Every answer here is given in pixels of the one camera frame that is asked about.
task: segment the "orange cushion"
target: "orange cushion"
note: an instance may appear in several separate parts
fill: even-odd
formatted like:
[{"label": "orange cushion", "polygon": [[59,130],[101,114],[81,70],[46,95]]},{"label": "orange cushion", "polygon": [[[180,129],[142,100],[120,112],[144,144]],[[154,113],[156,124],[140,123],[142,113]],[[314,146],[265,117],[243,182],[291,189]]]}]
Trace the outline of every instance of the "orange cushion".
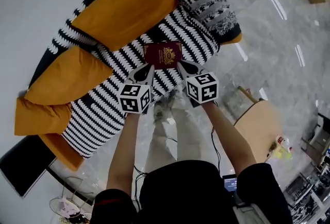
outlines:
[{"label": "orange cushion", "polygon": [[175,0],[95,0],[72,25],[116,51],[159,23],[175,6]]},{"label": "orange cushion", "polygon": [[74,46],[55,59],[24,98],[40,105],[66,104],[81,98],[111,75],[112,69]]},{"label": "orange cushion", "polygon": [[70,170],[77,171],[84,159],[58,134],[40,134],[40,139]]},{"label": "orange cushion", "polygon": [[16,100],[15,135],[61,134],[71,117],[71,104],[42,106],[24,98]]}]

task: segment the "cube with fiducial marker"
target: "cube with fiducial marker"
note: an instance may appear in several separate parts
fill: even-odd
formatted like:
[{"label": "cube with fiducial marker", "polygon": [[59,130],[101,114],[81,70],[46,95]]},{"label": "cube with fiducial marker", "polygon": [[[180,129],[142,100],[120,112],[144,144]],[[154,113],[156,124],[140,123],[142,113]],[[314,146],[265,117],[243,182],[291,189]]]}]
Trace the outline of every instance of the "cube with fiducial marker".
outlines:
[{"label": "cube with fiducial marker", "polygon": [[219,81],[213,72],[186,79],[187,94],[199,104],[219,97]]},{"label": "cube with fiducial marker", "polygon": [[117,98],[124,112],[142,114],[151,101],[150,86],[121,84]]}]

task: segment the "maroon passport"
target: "maroon passport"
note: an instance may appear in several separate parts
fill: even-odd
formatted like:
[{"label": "maroon passport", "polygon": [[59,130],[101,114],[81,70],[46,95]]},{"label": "maroon passport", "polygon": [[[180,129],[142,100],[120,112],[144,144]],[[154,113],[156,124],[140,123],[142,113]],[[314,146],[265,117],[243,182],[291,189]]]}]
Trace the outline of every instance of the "maroon passport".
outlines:
[{"label": "maroon passport", "polygon": [[154,65],[156,70],[176,68],[177,62],[182,59],[179,41],[145,44],[143,51],[146,63]]}]

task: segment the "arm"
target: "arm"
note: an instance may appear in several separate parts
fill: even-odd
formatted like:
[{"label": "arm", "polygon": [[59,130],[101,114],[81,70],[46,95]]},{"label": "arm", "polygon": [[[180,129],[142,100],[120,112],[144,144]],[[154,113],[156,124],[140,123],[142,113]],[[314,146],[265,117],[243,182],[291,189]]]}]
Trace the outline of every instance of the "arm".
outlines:
[{"label": "arm", "polygon": [[202,104],[209,117],[219,140],[236,175],[239,175],[245,168],[256,163],[251,148],[244,137],[223,115],[221,110],[211,101]]},{"label": "arm", "polygon": [[119,189],[131,196],[139,114],[129,113],[119,137],[108,175],[107,189]]}]

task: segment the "wall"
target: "wall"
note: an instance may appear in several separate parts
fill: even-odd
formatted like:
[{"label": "wall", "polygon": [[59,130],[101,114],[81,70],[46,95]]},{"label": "wall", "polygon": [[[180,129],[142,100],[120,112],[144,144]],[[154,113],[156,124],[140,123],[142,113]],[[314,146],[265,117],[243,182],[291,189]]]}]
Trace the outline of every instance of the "wall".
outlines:
[{"label": "wall", "polygon": [[[47,45],[83,0],[0,0],[0,157],[21,137],[13,135],[15,99],[25,90]],[[61,187],[44,175],[21,199],[0,175],[2,224],[50,223],[51,198]]]}]

